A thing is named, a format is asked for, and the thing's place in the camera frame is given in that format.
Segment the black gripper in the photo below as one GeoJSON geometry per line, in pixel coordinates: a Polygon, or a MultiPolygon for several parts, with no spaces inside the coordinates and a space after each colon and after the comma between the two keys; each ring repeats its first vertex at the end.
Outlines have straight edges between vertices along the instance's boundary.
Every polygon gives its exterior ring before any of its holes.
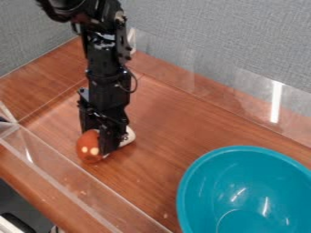
{"type": "Polygon", "coordinates": [[[79,119],[82,132],[100,130],[100,152],[107,157],[128,138],[128,116],[131,74],[119,68],[115,74],[100,75],[87,71],[88,87],[79,94],[79,119]]]}

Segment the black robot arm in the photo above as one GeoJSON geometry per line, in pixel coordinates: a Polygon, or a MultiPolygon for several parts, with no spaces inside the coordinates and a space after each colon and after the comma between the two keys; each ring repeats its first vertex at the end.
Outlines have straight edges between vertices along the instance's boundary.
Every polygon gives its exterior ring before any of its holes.
{"type": "Polygon", "coordinates": [[[118,0],[35,0],[47,17],[70,23],[82,38],[88,87],[78,91],[82,132],[95,133],[99,157],[128,144],[135,135],[126,108],[138,79],[128,71],[131,46],[127,17],[118,0]]]}

